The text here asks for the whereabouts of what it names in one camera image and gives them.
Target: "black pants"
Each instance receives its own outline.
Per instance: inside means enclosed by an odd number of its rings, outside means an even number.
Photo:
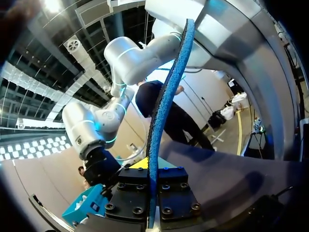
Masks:
[[[200,130],[195,121],[182,109],[177,114],[169,114],[165,123],[164,131],[172,140],[182,144],[188,144],[183,131],[188,132],[204,149],[213,150],[207,136]]]

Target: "yellow floor line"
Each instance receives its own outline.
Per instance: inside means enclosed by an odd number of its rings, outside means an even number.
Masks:
[[[240,156],[241,144],[242,144],[242,124],[241,124],[240,110],[238,110],[236,112],[236,114],[237,114],[237,118],[238,118],[238,130],[239,130],[237,155]]]

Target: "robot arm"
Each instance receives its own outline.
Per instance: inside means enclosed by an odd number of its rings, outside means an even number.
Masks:
[[[151,72],[174,59],[180,46],[176,33],[152,40],[140,49],[127,37],[110,42],[104,56],[112,68],[111,94],[115,97],[108,107],[95,112],[79,103],[69,103],[62,118],[68,137],[81,160],[97,147],[111,148],[117,138],[119,126],[126,114],[134,90],[127,85],[143,81]]]

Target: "screw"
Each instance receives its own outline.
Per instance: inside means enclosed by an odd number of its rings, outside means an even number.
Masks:
[[[201,205],[199,203],[192,204],[191,209],[198,211],[201,209]]]
[[[136,186],[136,189],[137,189],[137,190],[143,190],[144,188],[145,188],[144,185],[137,185],[137,186]]]
[[[169,185],[162,185],[162,189],[163,190],[168,190],[169,189]]]
[[[79,223],[77,221],[74,221],[74,222],[72,222],[72,224],[73,224],[74,227],[77,227]]]
[[[126,185],[123,184],[123,183],[119,183],[119,184],[118,184],[118,188],[120,188],[120,189],[123,189],[125,186],[126,186]]]
[[[162,210],[162,213],[165,214],[165,215],[169,215],[169,214],[172,214],[173,211],[172,211],[171,208],[165,207],[165,208]]]
[[[136,215],[142,214],[143,212],[144,212],[144,210],[141,207],[135,207],[133,209],[133,213],[136,214]]]
[[[180,186],[184,189],[186,189],[187,187],[189,187],[189,185],[187,183],[181,183]]]
[[[113,210],[115,208],[115,205],[113,203],[107,203],[105,205],[106,210]]]

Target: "blue sponge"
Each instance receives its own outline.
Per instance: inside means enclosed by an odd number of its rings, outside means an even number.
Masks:
[[[187,65],[191,53],[192,44],[194,41],[194,32],[194,20],[187,19],[186,26],[182,34],[180,51],[160,91],[159,98],[156,102],[157,110],[152,116],[146,151],[147,156],[149,156],[148,168],[150,176],[151,195],[148,223],[149,228],[153,227],[155,221],[154,219],[158,179],[158,153],[161,136],[169,113],[169,109],[173,102],[175,92],[180,83],[181,77],[183,75],[184,69]]]

